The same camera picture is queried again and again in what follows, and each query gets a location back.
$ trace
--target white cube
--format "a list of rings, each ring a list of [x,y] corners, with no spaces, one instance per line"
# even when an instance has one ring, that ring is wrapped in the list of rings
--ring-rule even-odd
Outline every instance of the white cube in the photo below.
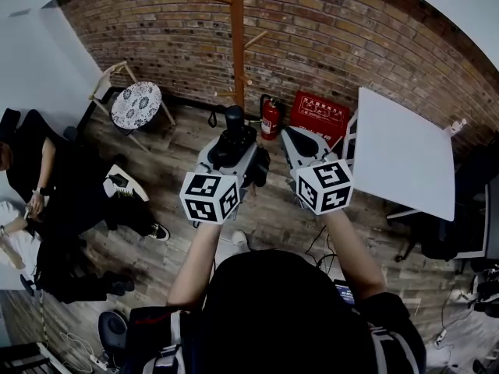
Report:
[[[188,172],[180,199],[190,220],[222,224],[241,202],[237,176]]]
[[[344,159],[296,171],[296,195],[317,215],[350,204],[353,176]]]

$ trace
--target desk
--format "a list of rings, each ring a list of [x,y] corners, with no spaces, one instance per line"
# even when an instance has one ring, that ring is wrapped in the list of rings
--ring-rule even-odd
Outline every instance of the desk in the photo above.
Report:
[[[451,137],[409,109],[363,87],[356,121],[354,187],[454,220]]]

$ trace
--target wooden coat rack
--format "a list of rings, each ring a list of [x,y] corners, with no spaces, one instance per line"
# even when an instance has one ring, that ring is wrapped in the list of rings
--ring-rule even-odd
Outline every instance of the wooden coat rack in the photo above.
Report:
[[[234,102],[244,111],[244,87],[251,86],[253,81],[244,75],[244,51],[250,48],[262,37],[265,37],[265,30],[247,43],[244,43],[244,0],[213,0],[215,2],[229,4],[231,7],[232,26],[232,59],[234,62],[234,84],[235,91],[215,92],[216,97],[232,97]]]

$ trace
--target person's left arm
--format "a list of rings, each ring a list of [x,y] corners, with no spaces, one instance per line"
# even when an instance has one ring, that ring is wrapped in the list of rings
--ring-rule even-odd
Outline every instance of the person's left arm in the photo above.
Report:
[[[38,216],[44,209],[44,196],[42,196],[38,190],[47,187],[52,168],[54,167],[54,159],[55,145],[48,137],[45,137],[44,145],[41,149],[41,169],[37,190],[34,191],[33,196],[28,203],[28,205],[31,206],[30,216],[32,217]]]
[[[170,288],[167,305],[194,308],[202,304],[210,281],[220,231],[220,224],[200,224],[186,260]]]

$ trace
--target fire extinguisher box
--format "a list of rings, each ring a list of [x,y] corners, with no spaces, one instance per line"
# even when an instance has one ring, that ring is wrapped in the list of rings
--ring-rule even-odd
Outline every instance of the fire extinguisher box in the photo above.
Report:
[[[349,112],[347,107],[298,91],[291,111],[291,126],[310,130],[333,147],[346,134]]]

